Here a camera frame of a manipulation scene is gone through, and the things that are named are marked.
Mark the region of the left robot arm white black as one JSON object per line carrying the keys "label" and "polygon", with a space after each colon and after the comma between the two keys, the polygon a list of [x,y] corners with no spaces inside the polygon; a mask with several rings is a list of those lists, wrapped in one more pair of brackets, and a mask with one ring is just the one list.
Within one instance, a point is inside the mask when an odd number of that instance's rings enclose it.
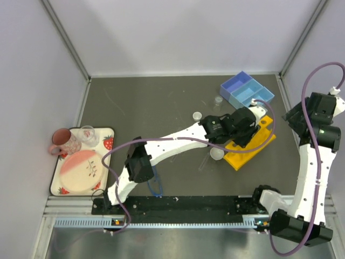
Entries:
{"label": "left robot arm white black", "polygon": [[135,186],[153,178],[152,167],[171,156],[228,141],[246,147],[258,132],[259,122],[266,112],[259,105],[242,107],[232,114],[208,115],[192,126],[162,138],[135,138],[129,143],[119,178],[106,190],[103,207],[111,214],[118,213]]}

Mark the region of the yellow test tube rack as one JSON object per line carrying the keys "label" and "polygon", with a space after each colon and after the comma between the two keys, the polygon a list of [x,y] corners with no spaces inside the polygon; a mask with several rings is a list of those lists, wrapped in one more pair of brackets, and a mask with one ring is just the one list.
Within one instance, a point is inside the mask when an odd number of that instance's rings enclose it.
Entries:
{"label": "yellow test tube rack", "polygon": [[[236,145],[233,141],[225,146],[226,149],[232,151],[246,151],[246,153],[226,153],[223,156],[223,159],[236,171],[241,169],[246,163],[248,163],[259,152],[261,152],[267,145],[269,145],[273,140],[276,139],[275,134],[270,137],[272,130],[267,128],[273,122],[274,121],[271,117],[267,115],[264,116],[259,122],[258,132],[254,135],[254,137],[251,139],[251,141],[247,144],[245,148]],[[249,150],[257,148],[266,140],[268,140],[268,142],[264,144],[263,147],[249,153],[247,152]]]}

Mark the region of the three-compartment blue organizer box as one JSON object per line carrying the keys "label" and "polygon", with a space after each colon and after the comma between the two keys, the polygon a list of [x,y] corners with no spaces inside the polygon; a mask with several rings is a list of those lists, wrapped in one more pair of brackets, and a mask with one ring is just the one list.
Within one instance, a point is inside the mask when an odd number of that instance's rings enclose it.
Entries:
{"label": "three-compartment blue organizer box", "polygon": [[244,71],[220,85],[219,94],[235,109],[249,107],[252,99],[270,103],[275,95]]}

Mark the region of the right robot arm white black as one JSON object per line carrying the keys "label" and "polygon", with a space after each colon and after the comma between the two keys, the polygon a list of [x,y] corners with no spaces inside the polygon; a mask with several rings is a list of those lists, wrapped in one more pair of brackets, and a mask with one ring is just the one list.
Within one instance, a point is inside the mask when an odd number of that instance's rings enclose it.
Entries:
{"label": "right robot arm white black", "polygon": [[[303,107],[309,118],[316,142],[307,127]],[[328,175],[339,150],[341,130],[333,118],[344,111],[339,95],[313,92],[305,104],[297,104],[285,115],[289,127],[299,136],[300,166],[295,194],[288,205],[271,186],[255,189],[252,208],[270,216],[270,234],[305,246],[316,246],[332,240],[333,230],[326,227],[325,198]]]}

